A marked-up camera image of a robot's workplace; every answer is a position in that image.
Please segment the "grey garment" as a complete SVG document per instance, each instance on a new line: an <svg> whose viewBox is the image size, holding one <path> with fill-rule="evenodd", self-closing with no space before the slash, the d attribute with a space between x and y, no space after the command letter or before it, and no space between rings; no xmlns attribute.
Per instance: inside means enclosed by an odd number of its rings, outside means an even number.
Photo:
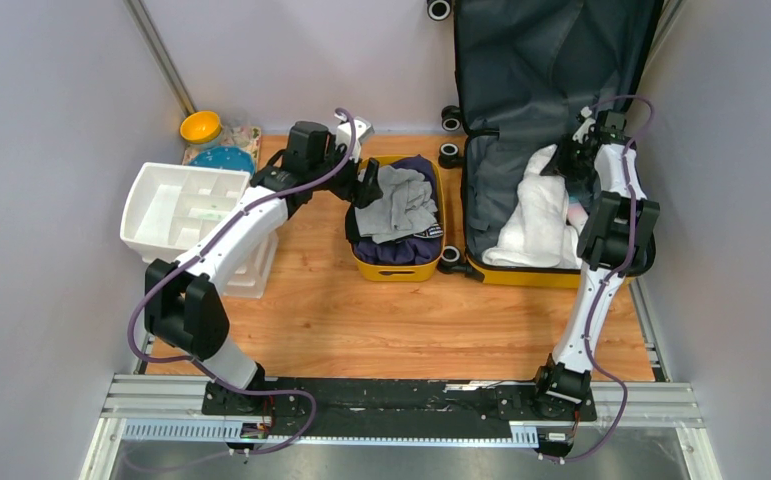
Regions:
<svg viewBox="0 0 771 480"><path fill-rule="evenodd" d="M379 169L378 183L382 197L354 209L361 237L384 243L420 234L438 222L436 188L424 172L387 165Z"/></svg>

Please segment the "navy blue garment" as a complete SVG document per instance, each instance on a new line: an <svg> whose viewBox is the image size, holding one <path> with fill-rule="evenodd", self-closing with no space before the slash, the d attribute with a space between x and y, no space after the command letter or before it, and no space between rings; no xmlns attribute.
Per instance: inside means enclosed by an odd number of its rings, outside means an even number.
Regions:
<svg viewBox="0 0 771 480"><path fill-rule="evenodd" d="M416 169L431 177L436 192L433 198L437 201L437 218L441 223L440 200L437 191L438 181L435 176L432 163L420 156L400 158L388 164L394 168ZM440 238L420 239L407 238L402 241L375 244L362 241L357 244L350 243L357 259L370 265L387 266L411 266L423 265L432 262L440 253L443 235Z"/></svg>

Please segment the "yellow plastic basket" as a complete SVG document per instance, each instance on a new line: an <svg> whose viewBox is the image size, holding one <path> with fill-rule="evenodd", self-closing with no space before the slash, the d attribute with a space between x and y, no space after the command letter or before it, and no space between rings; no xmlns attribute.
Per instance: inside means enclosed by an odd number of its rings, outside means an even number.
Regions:
<svg viewBox="0 0 771 480"><path fill-rule="evenodd" d="M388 165L404 157L413 157L413 156L389 155L389 156L380 156L377 158L377 160L380 162L380 166L381 166L382 164ZM437 268L438 262L442 259L442 256L445 253L447 201L446 201L446 195L444 192L443 180L441 177L440 169L432 161L430 162L433 165L435 176L438 181L437 191L438 191L439 200L440 200L441 224L444 230L442 248L440 253L432 262L428 264L411 265L411 266L387 266L387 265L380 266L380 265L370 265L357 259L353 253L352 246L350 245L351 253L354 257L354 260L356 261L356 266L358 267L358 270L361 272L361 274L365 279L370 281L380 281L380 282L387 282L387 281L421 282L431 278L435 269Z"/></svg>

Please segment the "white garment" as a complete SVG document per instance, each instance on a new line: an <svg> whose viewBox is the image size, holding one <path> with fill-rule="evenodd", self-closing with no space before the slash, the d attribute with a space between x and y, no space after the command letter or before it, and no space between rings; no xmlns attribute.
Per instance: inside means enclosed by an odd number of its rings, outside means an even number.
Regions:
<svg viewBox="0 0 771 480"><path fill-rule="evenodd" d="M497 244L482 253L482 262L498 267L571 269L581 267L579 235L567 223L570 195L565 180L544 175L557 151L555 144L537 150L517 186L518 203L502 227Z"/></svg>

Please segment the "yellow Pikachu suitcase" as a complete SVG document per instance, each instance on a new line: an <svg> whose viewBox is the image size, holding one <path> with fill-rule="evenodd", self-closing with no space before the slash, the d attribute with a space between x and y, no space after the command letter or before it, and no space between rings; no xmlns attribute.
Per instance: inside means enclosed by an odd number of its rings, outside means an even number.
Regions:
<svg viewBox="0 0 771 480"><path fill-rule="evenodd" d="M484 259L514 212L519 176L539 148L574 133L585 107L625 113L664 5L660 1L431 1L454 23L458 101L439 164L461 172L464 254L439 268L486 284L573 288L577 268L495 266Z"/></svg>

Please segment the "white plastic drawer organizer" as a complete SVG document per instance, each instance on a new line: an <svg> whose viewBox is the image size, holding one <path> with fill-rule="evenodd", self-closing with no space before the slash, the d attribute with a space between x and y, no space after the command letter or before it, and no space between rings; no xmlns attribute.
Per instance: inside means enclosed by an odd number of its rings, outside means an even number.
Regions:
<svg viewBox="0 0 771 480"><path fill-rule="evenodd" d="M120 239L147 264L184 262L206 251L197 273L218 276L225 296L260 298L289 218L286 202L250 186L246 172L146 163L126 198Z"/></svg>

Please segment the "white pump lotion bottle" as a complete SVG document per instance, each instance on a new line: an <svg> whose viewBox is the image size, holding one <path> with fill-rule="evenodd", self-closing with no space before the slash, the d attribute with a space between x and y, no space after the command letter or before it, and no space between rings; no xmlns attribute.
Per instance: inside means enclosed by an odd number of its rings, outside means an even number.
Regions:
<svg viewBox="0 0 771 480"><path fill-rule="evenodd" d="M583 205L575 199L570 199L566 213L567 223L581 233L587 224L589 214Z"/></svg>

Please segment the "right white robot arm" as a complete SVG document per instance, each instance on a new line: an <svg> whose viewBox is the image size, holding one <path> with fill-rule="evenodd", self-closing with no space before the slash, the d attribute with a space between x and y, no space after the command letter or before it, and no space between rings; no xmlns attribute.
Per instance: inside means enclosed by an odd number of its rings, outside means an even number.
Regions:
<svg viewBox="0 0 771 480"><path fill-rule="evenodd" d="M585 107L578 119L579 129L545 169L595 190L576 250L582 269L573 311L531 391L533 409L546 419L588 399L594 349L609 307L626 279L652 266L660 214L641 187L636 141L625 133L624 114Z"/></svg>

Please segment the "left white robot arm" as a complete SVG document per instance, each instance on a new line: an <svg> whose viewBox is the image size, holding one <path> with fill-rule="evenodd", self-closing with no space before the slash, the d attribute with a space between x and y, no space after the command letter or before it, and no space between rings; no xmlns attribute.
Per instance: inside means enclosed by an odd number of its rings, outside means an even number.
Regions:
<svg viewBox="0 0 771 480"><path fill-rule="evenodd" d="M298 121L286 146L258 169L230 214L174 261L154 260L145 271L145 296L132 314L156 339L181 350L180 360L201 368L228 389L244 415L265 405L263 370L232 339L221 296L236 271L316 191L356 206L381 197L376 164L358 171L372 124L338 110L335 130Z"/></svg>

